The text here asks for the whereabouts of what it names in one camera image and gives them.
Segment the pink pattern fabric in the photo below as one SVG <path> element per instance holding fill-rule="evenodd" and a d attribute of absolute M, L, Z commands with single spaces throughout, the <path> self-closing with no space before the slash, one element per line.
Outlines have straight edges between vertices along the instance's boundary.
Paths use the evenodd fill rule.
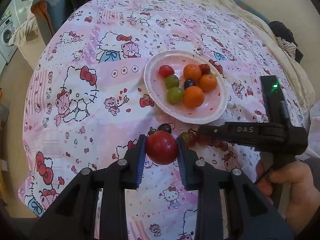
<path fill-rule="evenodd" d="M 151 127 L 169 123 L 175 137 L 197 130 L 161 112 L 144 86 L 148 59 L 167 49 L 196 53 L 223 76 L 229 97 L 220 124 L 267 122 L 259 76 L 277 75 L 292 123 L 302 125 L 281 67 L 227 9 L 177 0 L 92 0 L 52 38 L 28 87 L 23 144 L 30 175 L 18 194 L 36 215 L 82 168 L 109 166 Z M 212 141 L 193 149 L 216 168 L 238 167 L 256 179 L 260 155 L 250 147 Z M 183 188 L 177 161 L 158 166 L 147 157 L 139 189 L 126 191 L 129 239 L 192 239 L 196 209 L 197 192 Z"/>

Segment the black device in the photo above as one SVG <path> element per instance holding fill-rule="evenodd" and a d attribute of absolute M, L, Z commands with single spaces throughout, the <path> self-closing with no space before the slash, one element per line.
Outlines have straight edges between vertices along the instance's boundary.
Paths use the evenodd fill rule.
<path fill-rule="evenodd" d="M 272 152 L 274 165 L 280 168 L 304 152 L 307 135 L 304 128 L 291 125 L 276 77 L 261 77 L 261 82 L 270 123 L 227 122 L 220 127 L 200 126 L 198 132 Z M 124 190 L 137 189 L 141 183 L 145 140 L 146 136 L 140 135 L 136 147 L 107 168 L 97 171 L 83 168 L 36 223 L 30 239 L 45 240 L 47 236 L 51 240 L 94 239 L 98 192 L 103 188 L 100 240 L 127 240 Z M 194 240 L 223 239 L 221 189 L 225 192 L 229 240 L 294 239 L 276 208 L 240 169 L 221 171 L 199 160 L 182 138 L 177 138 L 177 151 L 182 184 L 186 190 L 198 190 Z"/>
<path fill-rule="evenodd" d="M 198 133 L 212 139 L 255 147 L 256 151 L 273 153 L 275 170 L 295 160 L 308 147 L 304 127 L 291 124 L 281 86 L 276 76 L 260 77 L 268 123 L 225 122 L 222 126 L 201 125 Z M 271 198 L 278 208 L 283 185 L 273 184 Z"/>

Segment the metal bolt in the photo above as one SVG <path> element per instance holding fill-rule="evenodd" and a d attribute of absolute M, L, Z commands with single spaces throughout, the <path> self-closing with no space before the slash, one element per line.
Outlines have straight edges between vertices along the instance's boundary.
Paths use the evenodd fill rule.
<path fill-rule="evenodd" d="M 241 171 L 240 169 L 233 169 L 233 170 L 232 170 L 232 173 L 233 173 L 234 175 L 236 175 L 236 176 L 239 176 L 239 175 L 241 175 L 242 171 Z"/>
<path fill-rule="evenodd" d="M 81 170 L 82 175 L 88 175 L 90 173 L 91 169 L 90 168 L 83 168 Z"/>
<path fill-rule="evenodd" d="M 124 166 L 124 165 L 127 164 L 127 160 L 126 160 L 126 159 L 120 159 L 120 160 L 118 161 L 118 164 L 119 164 L 120 166 Z"/>
<path fill-rule="evenodd" d="M 203 160 L 197 160 L 197 161 L 196 161 L 196 165 L 202 167 L 202 166 L 205 165 L 205 161 L 203 161 Z"/>

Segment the striped cloth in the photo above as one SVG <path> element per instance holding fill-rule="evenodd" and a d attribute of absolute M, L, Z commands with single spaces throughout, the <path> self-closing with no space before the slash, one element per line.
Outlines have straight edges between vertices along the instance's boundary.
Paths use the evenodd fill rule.
<path fill-rule="evenodd" d="M 286 41 L 284 38 L 276 37 L 278 41 L 279 47 L 288 53 L 288 55 L 292 58 L 296 58 L 296 49 L 297 45 L 295 45 L 293 42 Z"/>

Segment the green grape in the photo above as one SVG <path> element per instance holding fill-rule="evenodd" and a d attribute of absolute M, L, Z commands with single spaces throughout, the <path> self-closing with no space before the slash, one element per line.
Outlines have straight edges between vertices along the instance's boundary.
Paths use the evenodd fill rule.
<path fill-rule="evenodd" d="M 164 80 L 164 84 L 167 89 L 179 87 L 179 78 L 175 75 L 170 75 Z"/>
<path fill-rule="evenodd" d="M 177 87 L 170 88 L 167 93 L 167 100 L 172 104 L 179 103 L 183 98 L 183 90 Z"/>

